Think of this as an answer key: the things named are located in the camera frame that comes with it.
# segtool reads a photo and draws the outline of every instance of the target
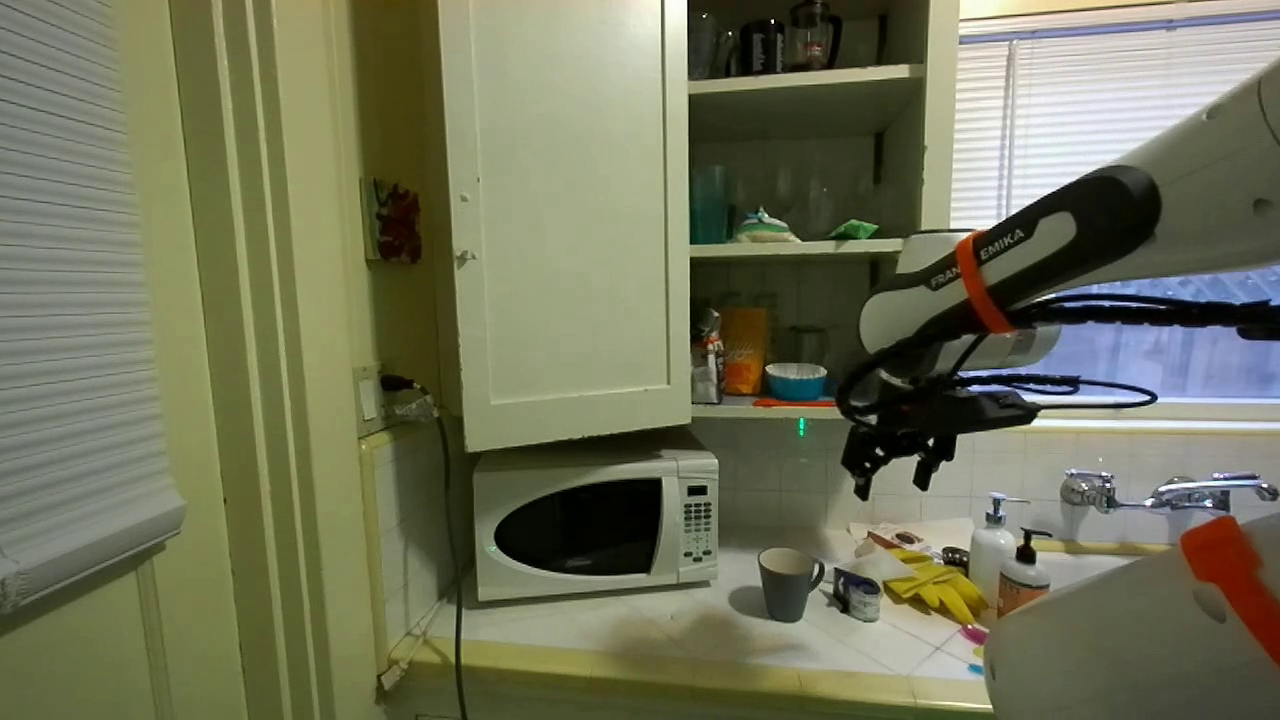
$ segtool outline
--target shelf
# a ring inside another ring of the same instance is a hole
[[[752,396],[726,396],[720,404],[692,404],[692,422],[846,422],[841,408],[758,408]]]
[[[692,81],[692,124],[715,142],[868,135],[922,96],[923,66]]]
[[[692,260],[898,257],[903,241],[690,244]]]

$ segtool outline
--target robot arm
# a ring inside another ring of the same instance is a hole
[[[987,231],[912,241],[865,306],[868,362],[836,394],[853,422],[846,467],[857,498],[877,467],[922,455],[917,489],[951,460],[962,432],[1036,422],[1039,404],[962,380],[1044,357],[1039,323],[1228,323],[1278,335],[1280,309],[1080,306],[1050,293],[1223,272],[1280,260],[1280,66],[1183,124],[1088,173]]]

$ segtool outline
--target microwave control panel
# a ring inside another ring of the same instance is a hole
[[[679,582],[712,582],[715,577],[715,483],[684,481],[684,546],[679,546]]]

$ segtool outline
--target white cabinet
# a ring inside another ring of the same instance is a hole
[[[684,4],[441,0],[427,45],[467,452],[690,425]]]
[[[715,34],[775,17],[791,0],[704,0]],[[841,380],[857,362],[857,316],[903,235],[944,228],[951,198],[956,4],[825,0],[841,17],[832,68],[772,78],[708,78],[690,83],[692,180],[726,180],[734,223],[768,210],[804,244],[692,244],[692,306],[766,297],[772,362],[791,362],[791,334],[825,334],[825,363]],[[881,223],[877,241],[825,241],[841,221]],[[752,411],[747,400],[701,404],[695,417],[836,417],[812,408]]]

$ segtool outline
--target bowl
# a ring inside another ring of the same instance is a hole
[[[779,400],[822,400],[828,394],[825,363],[766,363],[768,396]]]

